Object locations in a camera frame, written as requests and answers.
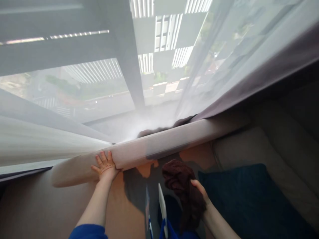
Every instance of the adult's hand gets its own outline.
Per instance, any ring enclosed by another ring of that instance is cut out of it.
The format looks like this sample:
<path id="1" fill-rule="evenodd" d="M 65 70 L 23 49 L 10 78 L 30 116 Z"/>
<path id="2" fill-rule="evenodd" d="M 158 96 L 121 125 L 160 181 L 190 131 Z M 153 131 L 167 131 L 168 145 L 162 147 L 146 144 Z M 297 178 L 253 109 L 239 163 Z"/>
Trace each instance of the adult's hand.
<path id="1" fill-rule="evenodd" d="M 190 182 L 192 183 L 192 185 L 194 187 L 196 187 L 202 193 L 203 198 L 204 198 L 204 200 L 206 202 L 206 205 L 212 203 L 211 200 L 209 199 L 208 195 L 207 195 L 207 192 L 206 192 L 205 188 L 203 187 L 203 185 L 200 184 L 200 182 L 198 180 L 194 179 L 194 180 L 190 180 Z"/>

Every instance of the mauve curtain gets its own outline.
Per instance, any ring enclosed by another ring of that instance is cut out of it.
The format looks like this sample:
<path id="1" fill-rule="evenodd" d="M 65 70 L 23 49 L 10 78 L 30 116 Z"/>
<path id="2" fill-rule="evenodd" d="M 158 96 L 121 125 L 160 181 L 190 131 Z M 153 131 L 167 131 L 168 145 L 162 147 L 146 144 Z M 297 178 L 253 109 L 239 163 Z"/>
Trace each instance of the mauve curtain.
<path id="1" fill-rule="evenodd" d="M 238 71 L 238 74 L 233 76 L 228 88 L 220 90 L 213 103 L 192 118 L 191 122 L 221 113 L 256 92 L 318 61 L 319 15 L 315 13 L 318 8 L 318 1 L 305 1 L 298 12 L 286 20 L 286 24 L 278 27 L 278 35 L 274 36 L 277 39 L 286 38 L 288 42 L 289 40 L 291 42 L 285 46 L 275 39 L 266 41 L 256 51 L 256 55 L 253 55 L 250 61 Z M 266 62 L 261 62 L 263 56 L 259 51 L 263 51 L 264 56 L 267 56 L 267 51 L 272 53 L 274 49 L 278 50 L 278 53 Z M 249 68 L 256 66 L 258 62 L 260 65 L 241 79 L 244 73 L 249 72 Z"/>

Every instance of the glass pane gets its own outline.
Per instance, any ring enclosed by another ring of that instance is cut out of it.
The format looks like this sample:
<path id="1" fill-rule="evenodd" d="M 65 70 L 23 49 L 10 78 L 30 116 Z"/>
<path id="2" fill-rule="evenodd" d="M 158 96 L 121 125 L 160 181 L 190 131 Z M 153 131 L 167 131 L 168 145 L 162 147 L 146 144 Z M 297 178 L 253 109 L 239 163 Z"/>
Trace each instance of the glass pane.
<path id="1" fill-rule="evenodd" d="M 135 109 L 116 58 L 2 76 L 0 88 L 80 123 Z"/>

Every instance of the child's hand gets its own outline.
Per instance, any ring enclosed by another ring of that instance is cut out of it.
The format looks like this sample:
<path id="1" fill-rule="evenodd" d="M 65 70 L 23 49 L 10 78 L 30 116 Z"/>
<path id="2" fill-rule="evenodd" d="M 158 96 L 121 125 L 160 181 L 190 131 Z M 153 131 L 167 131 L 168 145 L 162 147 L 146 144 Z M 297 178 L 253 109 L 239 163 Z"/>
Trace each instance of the child's hand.
<path id="1" fill-rule="evenodd" d="M 116 169 L 115 167 L 111 151 L 108 151 L 107 157 L 105 152 L 101 151 L 100 155 L 95 156 L 95 159 L 99 167 L 91 165 L 91 169 L 99 174 L 100 181 L 106 180 L 112 182 L 120 170 Z"/>

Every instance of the crosswalk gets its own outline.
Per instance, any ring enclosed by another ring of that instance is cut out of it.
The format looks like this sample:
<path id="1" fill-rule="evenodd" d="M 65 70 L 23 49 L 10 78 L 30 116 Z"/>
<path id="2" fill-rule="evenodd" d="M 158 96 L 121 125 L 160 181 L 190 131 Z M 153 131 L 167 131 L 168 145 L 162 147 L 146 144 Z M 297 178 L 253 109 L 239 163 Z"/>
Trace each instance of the crosswalk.
<path id="1" fill-rule="evenodd" d="M 62 106 L 57 107 L 55 112 L 67 118 L 71 116 L 71 110 L 70 108 L 67 108 L 67 107 L 62 107 Z"/>
<path id="2" fill-rule="evenodd" d="M 43 97 L 35 100 L 34 103 L 66 118 L 70 118 L 71 116 L 71 109 L 69 107 L 58 106 L 58 100 L 55 97 Z"/>

